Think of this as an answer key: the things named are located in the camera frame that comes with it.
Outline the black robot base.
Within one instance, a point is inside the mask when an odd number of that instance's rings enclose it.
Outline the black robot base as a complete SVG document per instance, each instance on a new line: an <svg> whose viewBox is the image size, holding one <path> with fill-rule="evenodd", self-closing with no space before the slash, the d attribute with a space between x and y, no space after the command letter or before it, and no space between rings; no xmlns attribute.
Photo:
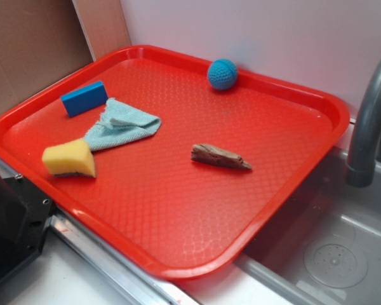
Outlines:
<svg viewBox="0 0 381 305"><path fill-rule="evenodd" d="M41 255L54 209L29 179L0 176L0 286Z"/></svg>

